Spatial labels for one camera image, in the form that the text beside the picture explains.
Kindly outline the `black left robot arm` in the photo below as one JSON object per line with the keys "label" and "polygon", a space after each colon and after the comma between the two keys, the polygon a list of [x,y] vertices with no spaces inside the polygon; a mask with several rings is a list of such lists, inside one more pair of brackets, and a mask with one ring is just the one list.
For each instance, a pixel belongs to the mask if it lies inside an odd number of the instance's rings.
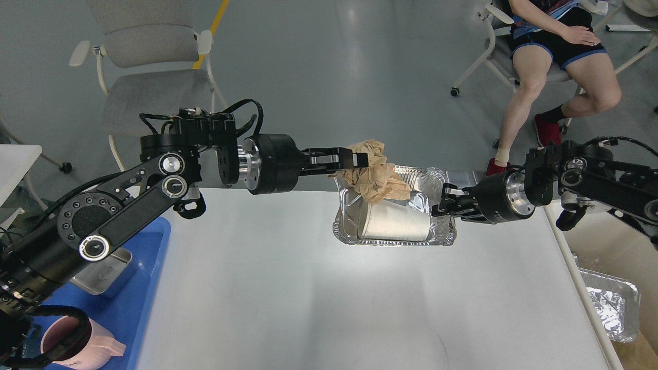
{"label": "black left robot arm", "polygon": [[[2,365],[40,368],[79,342],[90,323],[82,309],[43,305],[92,263],[102,262],[168,209],[185,219],[201,216],[204,197],[196,190],[199,154],[216,151],[222,183],[243,180],[253,195],[289,192],[298,178],[369,166],[367,154],[344,147],[300,150],[285,134],[263,134],[263,109],[241,127],[233,113],[242,99],[221,112],[181,108],[172,115],[139,114],[151,131],[140,138],[140,163],[68,192],[20,241],[2,249]],[[23,358],[21,347],[32,319],[69,316],[78,326],[39,356]]]}

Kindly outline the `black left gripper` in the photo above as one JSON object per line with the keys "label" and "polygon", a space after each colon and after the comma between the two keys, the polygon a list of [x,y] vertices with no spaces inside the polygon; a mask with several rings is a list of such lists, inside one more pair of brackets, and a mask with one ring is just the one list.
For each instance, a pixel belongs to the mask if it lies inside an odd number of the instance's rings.
{"label": "black left gripper", "polygon": [[248,155],[246,188],[253,195],[290,192],[303,173],[336,173],[369,167],[367,154],[345,147],[299,150],[286,134],[256,134],[245,138]]}

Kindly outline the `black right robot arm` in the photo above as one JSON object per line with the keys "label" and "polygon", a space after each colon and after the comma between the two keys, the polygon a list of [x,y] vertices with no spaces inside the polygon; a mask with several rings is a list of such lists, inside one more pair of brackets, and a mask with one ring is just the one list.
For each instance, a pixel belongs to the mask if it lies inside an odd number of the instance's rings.
{"label": "black right robot arm", "polygon": [[621,136],[572,140],[529,150],[524,164],[486,176],[474,187],[445,183],[432,216],[500,224],[525,220],[547,206],[557,192],[559,230],[573,229],[589,209],[600,207],[656,244],[656,169],[620,162],[610,150]]}

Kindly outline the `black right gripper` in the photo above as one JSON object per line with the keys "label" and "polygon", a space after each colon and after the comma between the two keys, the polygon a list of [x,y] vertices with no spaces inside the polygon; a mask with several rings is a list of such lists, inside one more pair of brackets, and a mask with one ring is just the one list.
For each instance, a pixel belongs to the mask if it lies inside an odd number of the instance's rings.
{"label": "black right gripper", "polygon": [[454,216],[484,224],[525,220],[536,207],[525,194],[524,180],[522,172],[505,172],[486,176],[474,187],[459,188],[445,183],[441,204],[448,206],[432,206],[432,216]]}

